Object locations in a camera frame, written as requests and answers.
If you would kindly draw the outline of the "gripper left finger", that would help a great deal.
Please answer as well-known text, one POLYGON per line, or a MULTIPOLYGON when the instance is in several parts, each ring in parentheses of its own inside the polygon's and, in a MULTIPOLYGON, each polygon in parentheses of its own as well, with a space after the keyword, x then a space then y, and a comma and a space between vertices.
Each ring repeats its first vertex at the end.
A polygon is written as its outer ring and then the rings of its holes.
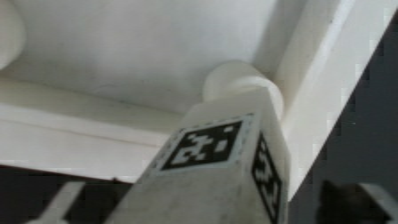
POLYGON ((82 181, 72 181, 63 185, 41 216, 25 224, 70 224, 65 216, 82 192, 84 185, 86 183, 82 181))

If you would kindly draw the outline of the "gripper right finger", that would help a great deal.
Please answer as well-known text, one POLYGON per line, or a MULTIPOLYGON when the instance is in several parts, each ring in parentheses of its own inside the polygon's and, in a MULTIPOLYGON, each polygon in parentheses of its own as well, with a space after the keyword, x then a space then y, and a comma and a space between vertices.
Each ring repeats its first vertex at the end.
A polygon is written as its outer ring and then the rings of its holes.
POLYGON ((360 186, 390 216, 386 224, 398 224, 398 201, 395 200, 395 197, 381 185, 361 183, 360 186))

